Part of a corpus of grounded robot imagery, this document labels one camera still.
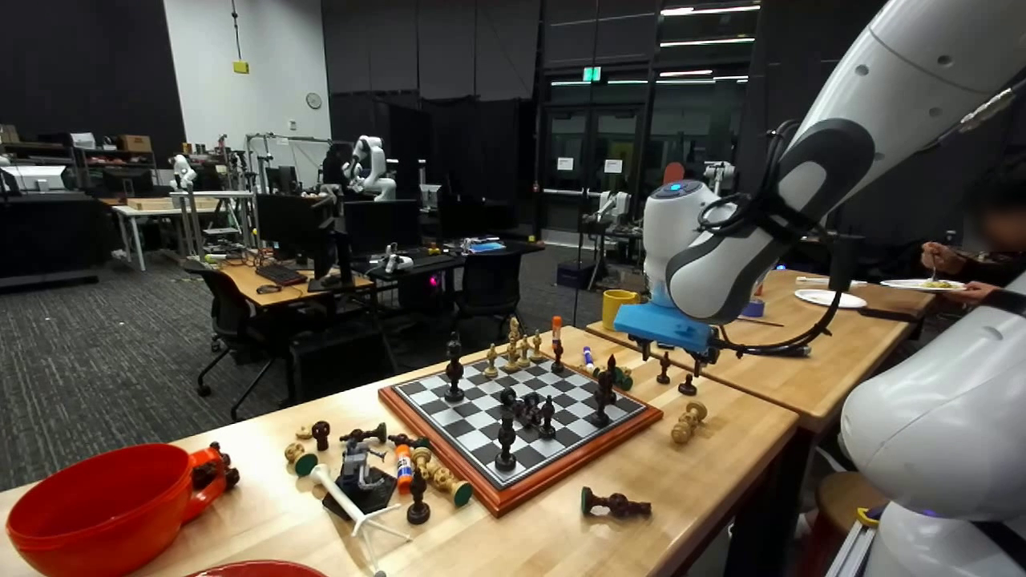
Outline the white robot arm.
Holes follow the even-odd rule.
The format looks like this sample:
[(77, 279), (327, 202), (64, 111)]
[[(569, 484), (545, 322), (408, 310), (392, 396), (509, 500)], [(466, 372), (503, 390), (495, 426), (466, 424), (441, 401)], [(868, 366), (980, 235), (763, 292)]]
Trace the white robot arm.
[[(643, 273), (666, 323), (728, 323), (753, 282), (892, 167), (1024, 74), (1026, 0), (889, 0), (753, 192), (658, 189)], [(1006, 285), (855, 384), (839, 445), (889, 508), (865, 577), (1024, 577), (1026, 310)]]

